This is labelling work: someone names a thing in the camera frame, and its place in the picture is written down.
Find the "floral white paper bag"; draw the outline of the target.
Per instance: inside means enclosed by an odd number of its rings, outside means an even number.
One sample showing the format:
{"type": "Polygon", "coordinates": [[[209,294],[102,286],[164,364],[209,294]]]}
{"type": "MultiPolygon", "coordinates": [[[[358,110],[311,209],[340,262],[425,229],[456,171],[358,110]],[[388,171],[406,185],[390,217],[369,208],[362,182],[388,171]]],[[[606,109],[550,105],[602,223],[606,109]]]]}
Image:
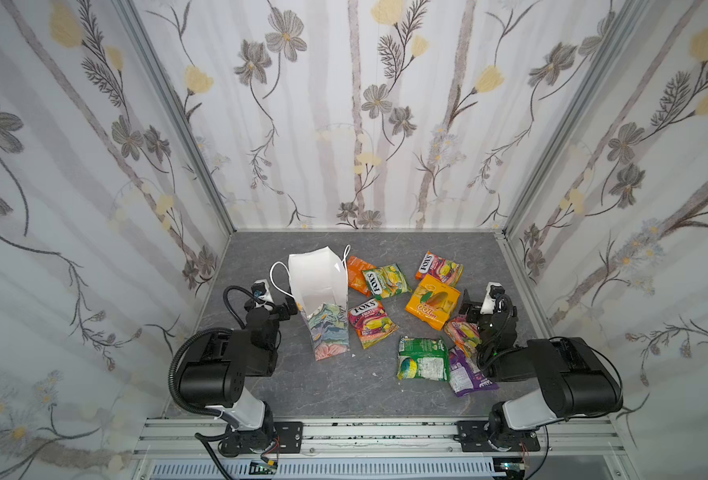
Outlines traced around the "floral white paper bag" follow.
{"type": "Polygon", "coordinates": [[[272,286],[295,302],[309,330],[314,357],[326,360],[350,350],[348,267],[351,247],[342,254],[324,247],[291,254],[269,271],[272,286]]]}

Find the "purple Fox's berries bag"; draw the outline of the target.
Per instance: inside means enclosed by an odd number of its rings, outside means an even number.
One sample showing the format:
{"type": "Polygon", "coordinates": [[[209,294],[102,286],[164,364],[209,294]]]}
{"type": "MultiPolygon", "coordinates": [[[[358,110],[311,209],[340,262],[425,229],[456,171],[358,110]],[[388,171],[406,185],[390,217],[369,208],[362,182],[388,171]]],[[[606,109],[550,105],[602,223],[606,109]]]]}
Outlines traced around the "purple Fox's berries bag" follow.
{"type": "Polygon", "coordinates": [[[499,386],[486,378],[468,356],[458,347],[449,350],[449,383],[457,397],[479,391],[495,391],[499,386]]]}

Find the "green Fox's tea candy bag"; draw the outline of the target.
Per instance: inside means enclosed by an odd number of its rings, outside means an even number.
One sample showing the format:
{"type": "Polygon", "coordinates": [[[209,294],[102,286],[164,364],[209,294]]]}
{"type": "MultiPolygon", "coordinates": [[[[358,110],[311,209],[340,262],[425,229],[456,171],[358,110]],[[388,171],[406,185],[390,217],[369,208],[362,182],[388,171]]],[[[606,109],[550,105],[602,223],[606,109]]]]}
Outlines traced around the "green Fox's tea candy bag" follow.
{"type": "Polygon", "coordinates": [[[449,349],[442,339],[402,337],[398,344],[397,378],[448,382],[449,349]]]}

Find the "pink Fox's candy bag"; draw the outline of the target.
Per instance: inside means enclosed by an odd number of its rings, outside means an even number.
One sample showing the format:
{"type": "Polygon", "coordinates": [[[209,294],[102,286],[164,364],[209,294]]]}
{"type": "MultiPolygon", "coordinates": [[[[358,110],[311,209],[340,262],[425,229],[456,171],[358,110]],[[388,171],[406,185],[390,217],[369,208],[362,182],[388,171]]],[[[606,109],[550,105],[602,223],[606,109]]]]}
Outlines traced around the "pink Fox's candy bag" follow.
{"type": "Polygon", "coordinates": [[[398,331],[398,325],[376,298],[350,309],[348,320],[364,349],[368,349],[398,331]]]}

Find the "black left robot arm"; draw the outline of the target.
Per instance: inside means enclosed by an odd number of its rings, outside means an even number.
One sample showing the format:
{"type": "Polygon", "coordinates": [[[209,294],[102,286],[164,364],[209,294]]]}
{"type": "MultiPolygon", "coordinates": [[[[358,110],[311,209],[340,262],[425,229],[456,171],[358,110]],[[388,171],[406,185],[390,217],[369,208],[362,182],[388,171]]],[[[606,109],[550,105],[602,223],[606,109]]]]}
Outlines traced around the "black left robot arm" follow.
{"type": "Polygon", "coordinates": [[[273,375],[280,324],[297,313],[292,300],[256,305],[247,311],[242,327],[202,330],[174,354],[168,372],[174,403],[188,413],[225,423],[220,434],[195,435],[212,459],[243,453],[266,457],[280,450],[270,406],[250,393],[245,383],[251,377],[273,375]]]}

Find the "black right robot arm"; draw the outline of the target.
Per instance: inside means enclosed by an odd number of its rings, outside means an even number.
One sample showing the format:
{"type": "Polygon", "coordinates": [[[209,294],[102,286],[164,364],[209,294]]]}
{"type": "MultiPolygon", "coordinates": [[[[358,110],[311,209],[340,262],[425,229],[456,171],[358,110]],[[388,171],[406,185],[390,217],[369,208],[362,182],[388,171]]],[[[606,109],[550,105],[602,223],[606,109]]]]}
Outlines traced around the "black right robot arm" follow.
{"type": "Polygon", "coordinates": [[[620,374],[580,337],[531,339],[517,344],[518,311],[505,289],[492,284],[485,300],[463,292],[459,314],[478,327],[473,364],[485,379],[512,383],[535,379],[538,388],[496,403],[486,421],[460,421],[458,440],[469,452],[532,453],[552,424],[598,418],[623,406],[620,374]]]}

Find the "red yellow Fox's candy bag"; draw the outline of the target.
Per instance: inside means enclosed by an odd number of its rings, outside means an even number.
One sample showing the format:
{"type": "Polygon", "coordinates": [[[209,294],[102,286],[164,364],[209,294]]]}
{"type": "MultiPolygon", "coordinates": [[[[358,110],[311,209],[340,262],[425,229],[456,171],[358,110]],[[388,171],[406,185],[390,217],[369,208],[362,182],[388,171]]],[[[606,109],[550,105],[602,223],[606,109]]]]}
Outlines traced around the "red yellow Fox's candy bag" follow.
{"type": "Polygon", "coordinates": [[[465,317],[459,316],[447,321],[443,331],[468,358],[474,358],[477,346],[481,343],[476,324],[467,322],[465,317]]]}

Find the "yellow mango Lot100 bag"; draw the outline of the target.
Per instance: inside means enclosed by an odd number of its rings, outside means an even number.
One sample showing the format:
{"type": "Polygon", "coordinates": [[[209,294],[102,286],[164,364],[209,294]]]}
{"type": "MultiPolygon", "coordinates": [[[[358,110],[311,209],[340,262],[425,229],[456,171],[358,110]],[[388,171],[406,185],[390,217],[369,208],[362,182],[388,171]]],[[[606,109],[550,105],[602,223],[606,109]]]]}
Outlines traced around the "yellow mango Lot100 bag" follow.
{"type": "Polygon", "coordinates": [[[435,330],[442,330],[453,317],[461,292],[434,276],[425,276],[413,292],[405,310],[435,330]]]}

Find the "green yellow Fox's candy bag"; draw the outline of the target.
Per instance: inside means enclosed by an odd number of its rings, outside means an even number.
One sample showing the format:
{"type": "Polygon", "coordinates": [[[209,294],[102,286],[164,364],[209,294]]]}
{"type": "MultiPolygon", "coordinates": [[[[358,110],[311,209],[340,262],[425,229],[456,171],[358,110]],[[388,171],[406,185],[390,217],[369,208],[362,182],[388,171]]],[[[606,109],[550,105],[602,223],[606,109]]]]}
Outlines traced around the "green yellow Fox's candy bag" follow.
{"type": "Polygon", "coordinates": [[[366,269],[363,271],[363,276],[370,292],[378,300],[413,291],[407,277],[396,263],[366,269]]]}

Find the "orange snack packet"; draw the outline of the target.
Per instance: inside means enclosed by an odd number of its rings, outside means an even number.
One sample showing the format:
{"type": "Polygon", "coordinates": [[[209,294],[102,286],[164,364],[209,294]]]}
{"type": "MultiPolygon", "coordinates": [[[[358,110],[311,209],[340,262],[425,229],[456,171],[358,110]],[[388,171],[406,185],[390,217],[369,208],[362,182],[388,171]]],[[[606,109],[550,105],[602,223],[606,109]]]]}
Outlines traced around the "orange snack packet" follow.
{"type": "Polygon", "coordinates": [[[346,265],[348,273],[348,286],[366,297],[371,297],[372,294],[365,279],[364,271],[375,269],[375,266],[356,256],[348,257],[346,265]]]}

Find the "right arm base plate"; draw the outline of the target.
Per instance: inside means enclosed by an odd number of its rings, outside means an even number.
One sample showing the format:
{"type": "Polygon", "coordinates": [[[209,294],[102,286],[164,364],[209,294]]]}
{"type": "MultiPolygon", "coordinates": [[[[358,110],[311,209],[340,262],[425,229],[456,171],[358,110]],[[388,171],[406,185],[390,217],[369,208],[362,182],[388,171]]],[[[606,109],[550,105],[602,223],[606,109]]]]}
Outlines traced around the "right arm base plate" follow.
{"type": "Polygon", "coordinates": [[[533,430],[512,430],[506,424],[490,427],[487,420],[457,421],[454,439],[461,444],[462,451],[527,453],[540,452],[541,444],[533,430]]]}

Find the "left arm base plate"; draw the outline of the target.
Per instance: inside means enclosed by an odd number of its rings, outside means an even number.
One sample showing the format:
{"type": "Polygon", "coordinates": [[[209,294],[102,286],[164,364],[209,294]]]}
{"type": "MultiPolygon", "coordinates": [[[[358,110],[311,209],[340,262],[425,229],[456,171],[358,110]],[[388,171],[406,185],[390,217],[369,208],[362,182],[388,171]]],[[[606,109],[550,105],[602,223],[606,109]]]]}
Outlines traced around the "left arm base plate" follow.
{"type": "Polygon", "coordinates": [[[299,454],[304,424],[300,421],[275,422],[270,429],[237,431],[217,445],[218,453],[227,458],[242,454],[299,454]]]}

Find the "aluminium front rail frame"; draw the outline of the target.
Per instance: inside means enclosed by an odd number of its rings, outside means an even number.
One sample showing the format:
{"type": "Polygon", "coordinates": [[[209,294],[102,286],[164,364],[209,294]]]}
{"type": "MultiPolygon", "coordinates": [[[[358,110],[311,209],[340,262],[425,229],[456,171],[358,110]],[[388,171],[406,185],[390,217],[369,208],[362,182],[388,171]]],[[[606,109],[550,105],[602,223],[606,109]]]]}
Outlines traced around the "aluminium front rail frame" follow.
{"type": "MultiPolygon", "coordinates": [[[[413,418],[307,418],[283,419],[304,424],[299,454],[273,454],[285,459],[322,458],[490,458],[503,478],[487,479],[637,479],[628,452],[607,420],[574,420],[555,424],[538,433],[540,452],[499,453],[462,451],[454,439],[457,421],[450,417],[413,418]]],[[[221,423],[194,418],[149,420],[134,450],[136,479],[147,475],[159,461],[210,460],[195,434],[216,435],[221,423]]],[[[223,461],[255,460],[242,454],[223,461]]]]}

